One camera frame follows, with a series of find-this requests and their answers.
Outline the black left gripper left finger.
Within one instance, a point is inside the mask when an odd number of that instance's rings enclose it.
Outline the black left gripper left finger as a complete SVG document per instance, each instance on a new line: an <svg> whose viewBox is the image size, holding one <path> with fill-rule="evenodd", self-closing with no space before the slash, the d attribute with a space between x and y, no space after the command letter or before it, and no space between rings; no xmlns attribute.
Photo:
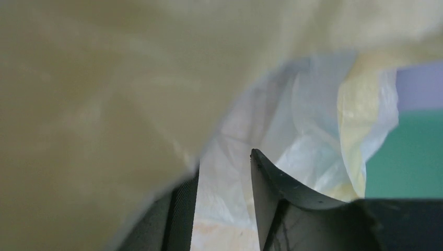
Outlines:
<svg viewBox="0 0 443 251"><path fill-rule="evenodd" d="M199 170L153 203L119 250L190 250Z"/></svg>

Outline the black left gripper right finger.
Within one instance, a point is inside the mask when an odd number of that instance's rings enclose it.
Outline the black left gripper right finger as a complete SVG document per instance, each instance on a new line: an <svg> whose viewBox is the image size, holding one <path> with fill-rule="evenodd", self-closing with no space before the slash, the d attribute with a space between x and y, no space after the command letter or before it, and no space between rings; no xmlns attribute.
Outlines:
<svg viewBox="0 0 443 251"><path fill-rule="evenodd" d="M251 151L260 250L380 250L374 222L356 202L323 195Z"/></svg>

